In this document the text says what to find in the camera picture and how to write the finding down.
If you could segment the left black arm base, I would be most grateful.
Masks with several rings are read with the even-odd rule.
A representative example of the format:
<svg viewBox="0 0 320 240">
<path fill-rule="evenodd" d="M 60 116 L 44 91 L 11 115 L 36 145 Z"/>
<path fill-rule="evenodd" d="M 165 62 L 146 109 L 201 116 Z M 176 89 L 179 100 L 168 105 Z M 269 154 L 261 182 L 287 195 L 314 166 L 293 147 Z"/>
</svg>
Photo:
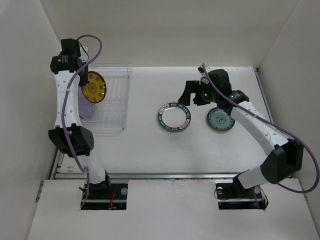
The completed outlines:
<svg viewBox="0 0 320 240">
<path fill-rule="evenodd" d="M 111 182 L 110 189 L 90 190 L 87 198 L 86 190 L 84 188 L 80 190 L 83 192 L 81 210 L 122 211 L 127 209 L 128 181 L 117 179 Z"/>
</svg>

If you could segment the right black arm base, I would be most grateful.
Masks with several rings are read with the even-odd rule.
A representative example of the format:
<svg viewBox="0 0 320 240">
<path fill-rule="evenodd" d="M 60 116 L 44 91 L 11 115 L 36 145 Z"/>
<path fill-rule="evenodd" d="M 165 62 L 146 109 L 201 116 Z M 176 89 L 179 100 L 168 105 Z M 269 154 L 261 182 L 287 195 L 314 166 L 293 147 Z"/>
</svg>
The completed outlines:
<svg viewBox="0 0 320 240">
<path fill-rule="evenodd" d="M 268 197 L 260 186 L 237 191 L 231 182 L 215 184 L 214 197 L 219 210 L 266 210 Z"/>
</svg>

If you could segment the blue floral green plate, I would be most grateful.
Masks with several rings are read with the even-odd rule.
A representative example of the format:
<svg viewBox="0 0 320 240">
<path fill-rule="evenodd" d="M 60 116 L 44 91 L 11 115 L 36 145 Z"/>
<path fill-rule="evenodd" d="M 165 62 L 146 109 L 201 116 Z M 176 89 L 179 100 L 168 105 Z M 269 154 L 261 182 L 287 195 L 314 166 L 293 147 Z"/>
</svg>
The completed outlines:
<svg viewBox="0 0 320 240">
<path fill-rule="evenodd" d="M 208 125 L 215 131 L 227 132 L 235 125 L 235 120 L 218 107 L 212 108 L 206 116 Z"/>
</svg>

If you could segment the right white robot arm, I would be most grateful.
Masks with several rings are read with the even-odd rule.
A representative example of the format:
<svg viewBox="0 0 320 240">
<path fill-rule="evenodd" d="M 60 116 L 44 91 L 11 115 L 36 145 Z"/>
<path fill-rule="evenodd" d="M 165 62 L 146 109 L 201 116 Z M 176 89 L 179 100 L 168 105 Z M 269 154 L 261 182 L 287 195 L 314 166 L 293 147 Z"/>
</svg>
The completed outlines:
<svg viewBox="0 0 320 240">
<path fill-rule="evenodd" d="M 249 97 L 241 90 L 232 89 L 224 69 L 210 72 L 204 72 L 201 68 L 198 70 L 200 80 L 186 81 L 178 103 L 185 106 L 216 103 L 251 134 L 267 156 L 261 165 L 234 177 L 231 190 L 235 196 L 243 197 L 251 188 L 266 183 L 278 184 L 302 168 L 302 144 L 265 123 Z"/>
</svg>

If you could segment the green rimmed white plate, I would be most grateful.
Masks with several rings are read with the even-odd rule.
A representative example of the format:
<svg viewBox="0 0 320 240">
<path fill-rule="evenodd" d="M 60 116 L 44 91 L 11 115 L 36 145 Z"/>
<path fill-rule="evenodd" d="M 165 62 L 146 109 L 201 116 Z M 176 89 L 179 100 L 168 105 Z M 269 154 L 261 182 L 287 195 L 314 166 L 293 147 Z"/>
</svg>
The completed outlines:
<svg viewBox="0 0 320 240">
<path fill-rule="evenodd" d="M 180 126 L 170 126 L 164 120 L 165 111 L 169 111 L 172 109 L 178 109 L 184 114 L 184 121 Z M 183 104 L 177 102 L 169 102 L 164 104 L 157 112 L 157 121 L 160 127 L 170 133 L 180 133 L 185 131 L 191 124 L 192 115 L 190 110 Z"/>
</svg>

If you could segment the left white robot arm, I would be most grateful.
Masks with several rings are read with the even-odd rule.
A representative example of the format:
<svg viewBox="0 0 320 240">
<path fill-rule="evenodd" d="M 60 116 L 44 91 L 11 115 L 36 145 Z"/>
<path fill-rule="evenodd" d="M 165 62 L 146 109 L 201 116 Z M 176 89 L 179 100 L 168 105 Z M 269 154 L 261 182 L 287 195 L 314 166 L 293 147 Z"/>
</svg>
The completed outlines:
<svg viewBox="0 0 320 240">
<path fill-rule="evenodd" d="M 63 154 L 73 158 L 79 169 L 87 176 L 83 192 L 97 194 L 100 198 L 111 195 L 112 185 L 107 172 L 88 160 L 94 149 L 93 133 L 82 126 L 79 114 L 79 88 L 89 82 L 88 66 L 93 59 L 84 60 L 85 50 L 78 39 L 61 40 L 61 52 L 53 56 L 50 70 L 56 86 L 57 111 L 53 129 L 48 137 Z"/>
</svg>

